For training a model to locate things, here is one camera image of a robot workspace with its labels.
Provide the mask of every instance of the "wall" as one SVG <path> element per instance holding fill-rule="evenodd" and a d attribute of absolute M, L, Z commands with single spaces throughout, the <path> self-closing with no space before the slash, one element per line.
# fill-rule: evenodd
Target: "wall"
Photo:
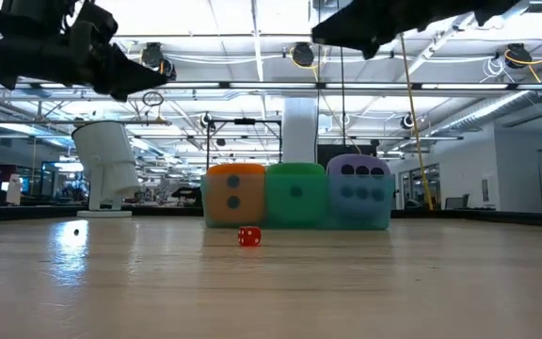
<path fill-rule="evenodd" d="M 33 167 L 33 145 L 24 139 L 12 139 L 11 147 L 0 146 L 0 164 L 11 164 L 23 166 L 26 168 Z M 35 167 L 39 168 L 43 161 L 57 161 L 59 159 L 60 150 L 45 146 L 37 145 L 35 152 Z"/>
<path fill-rule="evenodd" d="M 483 126 L 481 132 L 465 133 L 461 141 L 439 141 L 431 154 L 425 154 L 426 166 L 438 164 L 440 168 L 440 194 L 445 199 L 470 194 L 469 207 L 493 206 L 499 208 L 497 155 L 494 128 Z M 389 163 L 392 173 L 420 167 L 417 156 Z M 488 179 L 490 202 L 483 202 L 482 181 Z"/>
<path fill-rule="evenodd" d="M 498 129 L 495 138 L 502 210 L 541 212 L 542 130 Z"/>

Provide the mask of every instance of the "ceiling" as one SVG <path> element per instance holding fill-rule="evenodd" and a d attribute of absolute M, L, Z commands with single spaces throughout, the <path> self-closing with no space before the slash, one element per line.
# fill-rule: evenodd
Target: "ceiling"
<path fill-rule="evenodd" d="M 327 16 L 336 10 L 333 7 L 336 2 L 324 1 L 328 6 L 322 14 Z M 345 6 L 347 1 L 339 3 Z M 412 82 L 535 82 L 528 68 L 512 70 L 502 66 L 502 57 L 492 58 L 496 52 L 503 53 L 507 44 L 521 42 L 534 60 L 542 59 L 542 13 L 524 13 L 507 21 L 496 17 L 484 27 L 469 20 L 469 14 L 449 18 L 430 24 L 423 32 L 406 32 L 405 51 L 400 41 L 395 40 L 382 46 L 378 55 L 367 61 L 358 51 L 313 45 L 317 70 L 296 67 L 289 55 L 295 42 L 310 40 L 311 28 L 317 22 L 314 18 L 318 18 L 318 12 L 311 11 L 310 0 L 98 0 L 97 4 L 112 12 L 119 22 L 114 43 L 129 58 L 137 60 L 147 42 L 162 42 L 166 57 L 177 70 L 177 82 L 313 83 L 318 77 L 321 82 L 402 83 L 406 81 L 405 55 Z M 460 23 L 463 23 L 460 29 L 453 30 L 453 25 Z M 535 65 L 535 69 L 540 75 L 542 63 Z M 132 124 L 127 128 L 134 135 L 175 137 L 144 138 L 150 147 L 145 155 L 156 150 L 158 154 L 197 158 L 198 161 L 184 162 L 196 168 L 201 167 L 198 163 L 204 155 L 204 141 L 178 138 L 201 135 L 199 119 L 204 113 L 217 119 L 280 120 L 285 98 L 318 95 L 316 90 L 296 89 L 194 88 L 159 92 L 165 101 L 157 107 L 145 107 L 141 101 L 143 93 L 137 94 L 131 103 L 122 104 L 95 95 L 88 89 L 48 89 L 46 86 L 41 92 L 0 89 L 0 101 L 22 110 L 22 115 L 15 115 L 24 120 L 29 120 L 30 115 L 37 117 L 39 102 L 41 115 L 49 113 L 45 119 L 52 121 L 82 118 L 151 122 L 160 118 L 170 125 Z M 410 133 L 400 127 L 401 118 L 410 111 L 405 90 L 346 90 L 344 98 L 338 90 L 324 90 L 321 94 L 320 113 L 325 116 L 335 114 L 340 120 L 344 109 L 349 135 L 402 136 Z M 465 90 L 416 91 L 413 102 L 421 127 L 426 129 L 485 98 L 504 94 Z M 68 134 L 71 131 L 71 127 L 64 126 L 55 132 Z M 0 133 L 17 134 L 18 131 L 0 129 Z M 227 126 L 219 134 L 251 136 L 250 140 L 228 139 L 226 146 L 217 147 L 225 150 L 220 155 L 226 155 L 228 161 L 231 152 L 236 156 L 235 151 L 247 150 L 253 153 L 245 153 L 244 161 L 275 161 L 268 154 L 261 154 L 261 151 L 279 148 L 272 132 L 262 125 Z M 335 136 L 335 142 L 342 142 L 338 123 L 332 123 L 332 128 L 323 134 Z M 324 139 L 320 142 L 334 141 Z"/>

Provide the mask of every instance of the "red die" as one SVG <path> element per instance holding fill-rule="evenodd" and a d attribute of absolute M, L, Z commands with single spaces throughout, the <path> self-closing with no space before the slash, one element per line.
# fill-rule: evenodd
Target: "red die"
<path fill-rule="evenodd" d="M 261 229 L 254 226 L 240 227 L 237 234 L 240 246 L 255 247 L 261 245 Z"/>

